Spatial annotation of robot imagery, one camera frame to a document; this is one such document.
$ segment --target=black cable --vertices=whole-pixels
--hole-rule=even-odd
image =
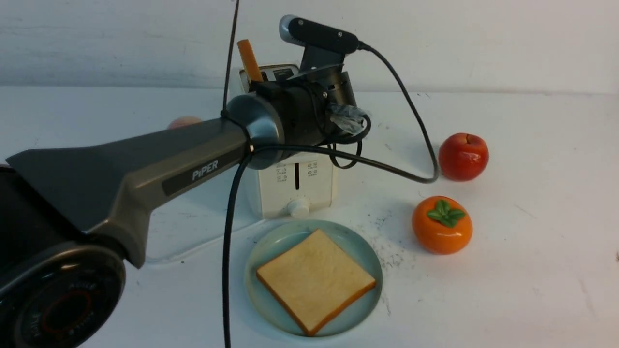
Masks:
[[[221,116],[228,118],[228,88],[230,85],[230,68],[232,66],[232,50],[234,50],[234,39],[236,36],[236,20],[238,18],[238,6],[240,0],[236,0],[234,8],[234,17],[232,18],[232,31],[230,32],[230,45],[228,46],[228,61],[226,63],[226,79],[223,83],[223,105]],[[226,213],[226,226],[223,232],[223,260],[222,260],[222,290],[223,290],[223,340],[226,348],[231,348],[230,342],[230,237],[232,235],[232,220],[234,219],[234,205],[236,203],[236,192],[238,191],[238,183],[241,181],[241,176],[247,165],[251,161],[251,154],[245,156],[233,180],[233,186],[230,190],[230,198],[228,199],[228,211]]]
[[[413,114],[415,115],[415,118],[417,119],[419,128],[421,128],[422,130],[423,140],[426,143],[428,152],[430,153],[430,158],[432,159],[432,166],[434,167],[434,175],[432,176],[432,179],[436,181],[436,179],[438,179],[439,171],[438,171],[438,162],[436,161],[436,155],[434,154],[434,148],[432,148],[432,143],[430,142],[430,137],[428,136],[428,131],[426,131],[425,129],[425,125],[423,124],[422,118],[421,116],[419,116],[419,112],[417,112],[417,108],[415,108],[415,104],[413,104],[413,101],[410,99],[409,91],[407,91],[406,87],[404,87],[404,83],[402,83],[402,80],[398,76],[393,66],[391,66],[391,63],[389,63],[387,58],[385,58],[379,51],[377,51],[372,46],[365,44],[362,41],[359,41],[359,50],[374,53],[374,55],[377,56],[378,59],[380,59],[383,62],[383,64],[385,64],[387,69],[391,71],[391,74],[396,79],[397,84],[400,86],[400,89],[402,90],[402,93],[404,94],[404,98],[406,98],[406,101],[409,103],[410,109],[413,111]]]
[[[226,224],[223,230],[223,260],[222,260],[222,303],[223,303],[223,341],[225,348],[231,348],[230,343],[230,240],[232,239],[232,221],[234,220],[234,206],[236,204],[236,194],[241,183],[241,177],[245,168],[252,159],[252,154],[245,156],[239,164],[238,169],[232,179],[230,196],[228,197],[228,211],[226,211]]]
[[[333,148],[331,147],[331,144],[327,145],[327,149],[329,150],[337,150],[337,144],[333,144]],[[357,142],[357,151],[355,152],[356,156],[361,156],[361,152],[363,151],[363,141],[359,140]],[[333,155],[329,155],[329,159],[331,159],[331,163],[333,163],[333,165],[337,168],[340,169],[351,169],[352,167],[355,166],[355,164],[357,164],[357,161],[351,161],[350,163],[346,164],[346,165],[341,165],[338,161],[337,158]]]
[[[232,66],[232,50],[234,50],[234,37],[236,35],[236,20],[238,18],[238,3],[236,0],[234,8],[234,17],[232,18],[232,31],[230,32],[230,46],[228,47],[228,63],[226,65],[226,81],[223,83],[223,106],[222,116],[226,115],[228,106],[228,85],[230,84],[230,68]]]

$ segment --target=white wall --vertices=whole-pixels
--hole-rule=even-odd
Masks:
[[[233,7],[0,0],[0,84],[221,87]],[[262,63],[299,59],[277,32],[288,13],[356,33],[415,90],[619,93],[617,0],[244,0],[237,39]],[[396,88],[369,53],[347,69],[356,90]]]

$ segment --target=piper logo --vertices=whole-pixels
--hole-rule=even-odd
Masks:
[[[204,167],[195,170],[193,172],[193,175],[191,176],[191,181],[195,181],[196,179],[200,179],[204,176],[204,174],[208,174],[212,171],[214,171],[215,169],[217,169],[217,161],[214,160],[213,162],[205,165]]]

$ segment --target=fake fruit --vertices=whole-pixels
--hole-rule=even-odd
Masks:
[[[175,119],[168,125],[168,129],[189,126],[190,124],[200,123],[202,120],[195,116],[183,116]]]
[[[438,151],[438,163],[443,175],[454,181],[468,181],[486,169],[490,154],[481,137],[456,133],[447,138]]]
[[[426,250],[453,254],[469,244],[473,222],[458,202],[443,196],[424,199],[413,211],[413,231]]]

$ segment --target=table surface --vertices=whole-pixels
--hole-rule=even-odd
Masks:
[[[219,114],[222,91],[0,87],[0,158],[36,147],[87,146],[158,131],[177,116]],[[242,283],[247,255],[286,220],[258,223],[241,193],[232,240],[234,347],[616,347],[619,341],[619,97],[412,94],[432,140],[482,136],[486,171],[468,183],[423,185],[357,165],[339,173],[331,208],[373,245],[385,283],[357,329],[298,342],[251,307]],[[404,98],[358,93],[374,127],[363,155],[428,176],[430,159]],[[233,171],[158,208],[148,254],[166,265],[128,264],[124,295],[83,347],[223,347],[221,250]],[[475,231],[460,253],[423,251],[410,216],[424,197],[449,196]]]

